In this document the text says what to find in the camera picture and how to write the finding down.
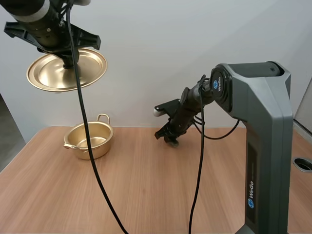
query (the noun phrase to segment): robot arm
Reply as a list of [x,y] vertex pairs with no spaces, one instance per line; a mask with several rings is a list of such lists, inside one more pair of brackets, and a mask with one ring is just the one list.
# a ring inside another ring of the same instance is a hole
[[[293,113],[291,74],[274,62],[220,64],[203,77],[204,104],[213,100],[247,128],[245,224],[237,234],[286,234]],[[185,134],[200,112],[197,84],[181,100],[156,106],[169,122],[156,138],[168,143]]]
[[[64,62],[64,68],[72,68],[67,28],[64,23],[62,6],[66,0],[0,0],[0,4],[17,22],[7,22],[5,33],[18,37],[34,46],[40,52],[54,54]],[[87,5],[90,0],[76,0],[75,4]],[[100,38],[71,25],[75,42],[75,54],[78,49],[94,47],[99,49]]]

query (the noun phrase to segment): gray floor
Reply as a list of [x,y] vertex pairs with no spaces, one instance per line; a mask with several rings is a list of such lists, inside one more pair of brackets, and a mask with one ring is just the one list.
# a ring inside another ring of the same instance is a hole
[[24,146],[25,141],[0,95],[0,172]]

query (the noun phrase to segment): wooden table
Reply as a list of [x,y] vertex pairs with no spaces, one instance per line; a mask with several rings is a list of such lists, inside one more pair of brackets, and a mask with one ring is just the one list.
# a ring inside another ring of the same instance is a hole
[[[0,233],[121,233],[98,187],[90,161],[63,148],[68,127],[40,131],[0,173]],[[97,167],[131,234],[187,233],[200,135],[195,129],[170,148],[154,128],[116,128]],[[229,129],[208,129],[220,136]],[[245,129],[205,141],[193,233],[235,233],[244,220]],[[312,156],[294,134],[293,156]],[[312,174],[292,165],[289,232],[312,233]]]

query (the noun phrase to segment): wire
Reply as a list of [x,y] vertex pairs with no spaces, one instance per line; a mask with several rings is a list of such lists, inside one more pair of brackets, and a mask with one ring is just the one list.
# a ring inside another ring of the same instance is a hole
[[197,118],[199,121],[202,121],[200,117],[194,116],[195,118]]
[[[193,120],[193,124],[194,126],[197,128],[197,130],[199,131],[199,133],[201,133],[202,131],[199,129],[199,127],[196,125],[196,123],[198,123],[195,119]],[[207,139],[210,139],[210,140],[221,140],[223,138],[226,138],[228,135],[230,135],[235,129],[236,127],[238,126],[239,124],[239,120],[236,122],[235,126],[227,133],[225,134],[224,136],[220,136],[220,137],[210,137],[210,136],[206,136],[205,135],[205,138]]]
[[192,232],[192,221],[193,221],[193,214],[194,209],[197,201],[198,191],[199,191],[199,184],[200,184],[200,176],[201,176],[201,168],[203,165],[203,159],[204,159],[204,143],[205,143],[205,120],[204,120],[204,105],[203,105],[203,98],[201,95],[201,87],[199,87],[199,99],[200,99],[200,108],[201,108],[201,146],[200,146],[200,160],[199,160],[199,167],[198,167],[198,175],[197,175],[197,183],[196,183],[196,189],[195,189],[195,195],[194,200],[191,208],[190,213],[190,221],[189,221],[189,234]]
[[90,156],[90,160],[91,160],[91,164],[92,164],[92,167],[93,167],[93,171],[94,171],[94,174],[97,178],[97,182],[98,182],[98,185],[100,186],[101,190],[102,190],[102,193],[105,197],[105,200],[111,210],[111,212],[113,213],[118,225],[120,226],[120,228],[122,229],[122,231],[125,233],[125,234],[128,234],[128,232],[126,231],[126,229],[123,227],[118,215],[116,214],[109,198],[108,198],[108,195],[104,189],[104,186],[102,184],[102,181],[99,177],[99,174],[98,174],[98,170],[97,170],[97,166],[96,166],[96,163],[94,161],[94,158],[93,158],[93,154],[92,154],[92,148],[91,148],[91,142],[90,142],[90,133],[89,133],[89,127],[88,127],[88,120],[87,120],[87,116],[86,116],[86,112],[85,112],[85,109],[84,109],[84,104],[83,104],[83,99],[82,99],[82,93],[81,93],[81,86],[80,86],[80,80],[79,80],[79,74],[78,74],[78,67],[77,67],[77,59],[76,59],[76,54],[75,54],[75,45],[74,45],[74,40],[73,40],[73,35],[72,35],[72,30],[71,30],[71,24],[70,24],[70,11],[71,11],[71,8],[72,8],[72,4],[69,5],[69,7],[67,8],[67,13],[66,13],[66,21],[67,21],[67,28],[68,28],[68,33],[69,33],[69,38],[70,38],[70,47],[71,47],[71,51],[72,51],[72,56],[73,56],[73,64],[74,64],[74,71],[75,71],[75,76],[76,76],[76,82],[77,82],[77,91],[78,91],[78,97],[79,97],[79,102],[80,102],[80,107],[81,107],[81,113],[82,113],[82,118],[83,118],[83,123],[84,123],[84,129],[85,129],[85,132],[86,132],[86,138],[87,138],[87,145],[88,145],[88,152],[89,152],[89,156]]
[[198,123],[198,124],[202,124],[203,122],[199,122],[199,121],[197,121],[197,120],[195,120],[195,119],[193,119],[193,122],[195,122],[195,123]]

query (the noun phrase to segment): pot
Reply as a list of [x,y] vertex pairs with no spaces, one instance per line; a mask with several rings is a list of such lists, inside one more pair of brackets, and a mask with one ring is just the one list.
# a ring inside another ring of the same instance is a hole
[[[107,117],[107,123],[101,122],[101,116]],[[97,120],[88,122],[91,148],[94,159],[105,155],[111,148],[114,130],[110,125],[107,114],[99,114]],[[81,159],[90,160],[88,153],[84,124],[73,127],[64,137],[64,147],[74,150],[74,154]]]

